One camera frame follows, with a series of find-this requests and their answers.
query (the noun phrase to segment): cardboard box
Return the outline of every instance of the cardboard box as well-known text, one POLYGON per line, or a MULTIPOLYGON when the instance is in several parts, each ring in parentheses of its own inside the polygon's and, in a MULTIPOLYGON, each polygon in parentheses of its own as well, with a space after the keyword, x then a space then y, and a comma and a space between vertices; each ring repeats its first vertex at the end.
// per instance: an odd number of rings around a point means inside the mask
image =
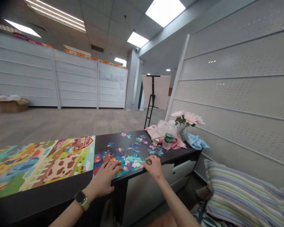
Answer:
POLYGON ((0 99, 1 112, 16 113, 28 109, 28 99, 21 98, 19 100, 0 99))

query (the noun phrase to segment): pink flower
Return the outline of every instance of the pink flower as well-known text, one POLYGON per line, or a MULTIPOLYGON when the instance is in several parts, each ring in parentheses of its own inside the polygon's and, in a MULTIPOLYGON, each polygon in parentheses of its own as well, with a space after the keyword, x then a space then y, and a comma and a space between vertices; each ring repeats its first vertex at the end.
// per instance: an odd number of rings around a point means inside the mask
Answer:
POLYGON ((184 114, 184 110, 176 111, 172 114, 173 117, 181 117, 184 114))
POLYGON ((186 122, 189 123, 190 125, 197 123, 196 122, 197 118, 195 117, 194 113, 191 114, 190 112, 186 112, 184 118, 186 119, 186 122))
POLYGON ((190 125, 192 124, 205 125, 202 117, 194 113, 191 114, 190 112, 186 112, 186 114, 184 115, 184 118, 186 119, 186 122, 189 123, 190 125))

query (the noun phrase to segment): easel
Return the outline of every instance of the easel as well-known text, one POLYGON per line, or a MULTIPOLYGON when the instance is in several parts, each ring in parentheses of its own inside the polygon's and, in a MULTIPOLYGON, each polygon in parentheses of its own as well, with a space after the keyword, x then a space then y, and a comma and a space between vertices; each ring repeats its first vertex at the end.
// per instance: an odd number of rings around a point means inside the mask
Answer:
POLYGON ((149 102, 148 102, 148 108, 147 108, 147 114, 146 114, 146 119, 145 119, 145 124, 144 124, 144 128, 146 126, 146 121, 147 119, 149 119, 148 121, 148 127, 149 127, 149 124, 151 122, 151 114, 152 114, 152 109, 153 108, 158 108, 158 107, 155 107, 155 88, 154 88, 154 77, 161 77, 161 76, 156 76, 156 75, 147 75, 147 77, 152 77, 152 93, 150 94, 150 97, 149 97, 149 102), (151 104, 151 97, 152 97, 152 106, 151 106, 151 114, 150 116, 148 117, 148 111, 149 111, 149 107, 150 107, 150 104, 151 104))

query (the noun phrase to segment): ceiling light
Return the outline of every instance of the ceiling light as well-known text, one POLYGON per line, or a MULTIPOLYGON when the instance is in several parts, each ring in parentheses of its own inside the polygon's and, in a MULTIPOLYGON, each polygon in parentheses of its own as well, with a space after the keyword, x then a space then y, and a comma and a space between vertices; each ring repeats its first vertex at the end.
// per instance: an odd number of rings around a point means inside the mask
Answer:
POLYGON ((143 36, 133 32, 128 38, 128 42, 141 48, 143 47, 149 40, 144 38, 143 36))
POLYGON ((184 10, 179 0, 154 0, 145 14, 165 27, 184 10))
POLYGON ((58 10, 39 0, 25 0, 25 2, 36 13, 69 26, 73 29, 86 33, 84 21, 75 18, 65 12, 62 12, 61 10, 58 10))
POLYGON ((72 51, 77 52, 77 53, 80 53, 80 54, 85 54, 85 55, 88 55, 88 56, 92 56, 91 53, 88 53, 88 52, 86 52, 86 51, 79 50, 79 49, 77 49, 77 48, 70 47, 70 46, 67 46, 67 45, 63 45, 63 46, 64 46, 66 49, 68 49, 68 50, 72 50, 72 51))
POLYGON ((126 61, 121 58, 115 58, 115 61, 123 63, 123 64, 126 63, 126 61))
POLYGON ((39 36, 36 32, 34 32, 33 29, 29 28, 29 27, 25 27, 23 25, 20 25, 20 24, 17 24, 17 23, 14 23, 14 22, 11 22, 9 20, 6 20, 8 23, 10 23, 12 26, 14 26, 15 28, 19 29, 20 31, 22 32, 25 32, 25 33, 28 33, 28 34, 31 34, 31 35, 34 35, 34 36, 38 36, 41 38, 41 36, 39 36))
POLYGON ((8 26, 4 26, 4 25, 1 25, 1 24, 0 24, 0 29, 1 29, 1 30, 5 30, 5 31, 8 31, 8 32, 16 32, 16 33, 23 34, 22 32, 20 32, 20 31, 17 30, 17 29, 14 29, 14 28, 11 28, 11 27, 8 27, 8 26))

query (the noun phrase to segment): white paper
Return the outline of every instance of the white paper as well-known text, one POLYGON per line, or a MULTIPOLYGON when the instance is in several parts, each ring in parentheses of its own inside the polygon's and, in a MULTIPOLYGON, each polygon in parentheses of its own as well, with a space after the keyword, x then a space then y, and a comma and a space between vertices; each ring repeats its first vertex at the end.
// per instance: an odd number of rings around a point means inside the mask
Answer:
POLYGON ((120 76, 121 77, 121 82, 125 83, 125 76, 120 76))
MULTIPOLYGON (((152 94, 152 77, 142 75, 142 83, 144 90, 144 107, 147 108, 150 94, 152 94)), ((169 83, 170 76, 154 77, 154 94, 156 95, 155 107, 166 110, 169 83)))
POLYGON ((110 73, 105 73, 105 79, 110 80, 110 73))
POLYGON ((120 83, 120 89, 125 90, 125 83, 120 83))
POLYGON ((116 74, 116 81, 121 82, 121 76, 116 74))
POLYGON ((116 81, 116 74, 110 74, 110 80, 116 81))
POLYGON ((105 72, 102 72, 102 71, 99 70, 99 78, 105 79, 105 72))

